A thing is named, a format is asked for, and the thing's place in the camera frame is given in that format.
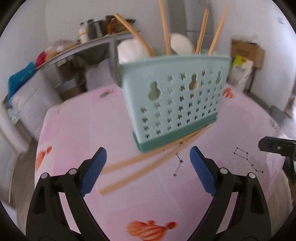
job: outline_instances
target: chopstick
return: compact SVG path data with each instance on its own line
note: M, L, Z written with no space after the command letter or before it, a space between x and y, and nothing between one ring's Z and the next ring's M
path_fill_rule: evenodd
M169 161L174 155L177 153L183 151L186 147L188 147L196 138L200 137L205 131L207 131L210 128L211 124L207 125L205 128L201 129L199 133L193 135L191 138L183 142L183 145L180 145L176 149L172 150L168 154L166 154L163 157L158 158L155 162L151 163L150 165L142 168L141 170L135 172L134 174L125 177L101 190L99 190L101 195L107 195L109 193L112 193L128 184L130 184L133 181L138 180L139 178L147 175L148 173L155 170L155 168L161 166L162 164Z
M207 26L207 18L208 18L208 16L209 16L209 10L206 8L205 13L204 13L204 18L202 20L202 27L201 27L201 30L200 30L200 36L198 38L195 54L200 54L200 50L202 48L202 42L203 42L203 39L204 39L204 36L205 36L205 28Z
M184 136L174 142L171 142L165 146L162 146L160 148L157 148L153 151L150 151L150 152L147 152L147 153L143 153L143 154L140 154L138 156L135 156L135 157L132 157L130 159L127 159L127 160L124 160L124 161L119 161L117 163L114 163L114 164L110 164L108 166L105 166L101 172L101 175L102 174L107 174L107 173L110 173L110 172L114 172L114 171L117 171L119 169L122 169L124 167L127 167L129 165L132 165L134 163L137 163L137 162L140 162L140 161L143 161L143 160L146 160L154 155L157 155L161 152L165 152L167 150L169 150L170 148L174 147L175 145L177 144L180 144L182 142L184 142L185 140L191 138L192 136L198 134L199 132L201 132L203 129L200 129L200 130L197 130L187 136Z
M119 22L121 22L127 30L130 31L130 33L146 48L150 56L155 56L154 50L149 46L148 43L142 37L137 33L137 31L127 22L123 17L121 17L118 13L114 15L118 19Z
M163 0L158 0L159 3L159 9L160 9L160 16L161 16L161 22L163 24L163 35L165 38L165 51L167 55L170 55L170 37L168 34L168 25L165 18L165 9L163 6Z
M218 28L217 28L216 34L215 34L215 36L214 36L213 42L212 42L212 44L211 44L210 50L209 50L209 52L208 52L208 55L212 55L212 54L214 53L214 50L215 50L215 48L216 48L217 42L218 42L218 40L219 40L219 37L220 37L221 31L222 31L222 28L223 28L224 21L225 21L225 18L226 18L227 9L228 9L228 5L226 5L225 8L224 8L224 11L223 11L222 17L221 17L221 19L220 19L220 23L219 23L219 25L218 25Z

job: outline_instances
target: screw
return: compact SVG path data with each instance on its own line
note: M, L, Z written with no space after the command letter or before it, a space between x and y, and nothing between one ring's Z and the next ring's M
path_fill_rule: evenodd
M42 178L42 179L47 178L47 176L48 176L48 174L47 174L46 172L41 174L41 178Z
M69 174L70 175L74 175L74 174L76 174L77 173L77 169L75 169L75 168L72 168L72 169L70 169L70 171L69 171Z
M221 172L222 174L227 174L227 173L228 173L228 170L225 169L225 168L221 168L221 169L220 169L220 172Z
M252 178L252 179L254 179L256 177L256 175L251 172L251 173L249 173L249 177Z

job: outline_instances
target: light blue basket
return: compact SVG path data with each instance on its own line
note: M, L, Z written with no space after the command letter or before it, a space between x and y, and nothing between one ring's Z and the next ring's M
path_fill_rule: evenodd
M216 121L229 63L229 56L173 55L120 65L139 150L160 147Z

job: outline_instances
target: blue gripper pad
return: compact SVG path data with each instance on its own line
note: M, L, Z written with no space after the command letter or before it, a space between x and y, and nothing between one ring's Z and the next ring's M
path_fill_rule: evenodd
M217 189L215 187L215 177L205 163L205 157L197 147L190 150L190 161L196 171L205 191L215 196Z
M94 187L96 180L106 163L107 151L104 148L100 148L91 160L92 164L81 179L80 194L82 197L84 197L85 194L90 193Z

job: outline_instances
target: pink tablecloth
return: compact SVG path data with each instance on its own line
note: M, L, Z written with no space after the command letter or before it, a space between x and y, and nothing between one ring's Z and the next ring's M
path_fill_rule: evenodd
M130 231L127 226L132 228L139 224L132 221L144 222L148 226L149 220L154 221L149 224L159 226L170 223L168 226L172 228L152 226L158 230L158 236L151 237L151 240L160 240L162 235L163 241L187 240L212 200L190 163L190 148L196 145L207 158L213 159L219 167L228 168L233 174L254 172L268 198L283 165L283 158L261 152L258 141L265 136L281 135L268 113L245 95L228 89L222 97L218 120L178 156L104 196L100 194L102 188L145 168L159 156L101 174L92 192L85 196L85 201L111 241L140 241L149 233L143 231L134 237L127 232ZM43 172L62 175L72 167L77 168L99 147L107 150L106 166L139 155L123 93L115 85L88 92L48 110L37 153L45 152L39 158L42 163L35 172L35 183ZM183 163L176 172L179 158ZM70 227L78 231L65 197L61 199ZM227 227L230 216L231 208L220 231Z

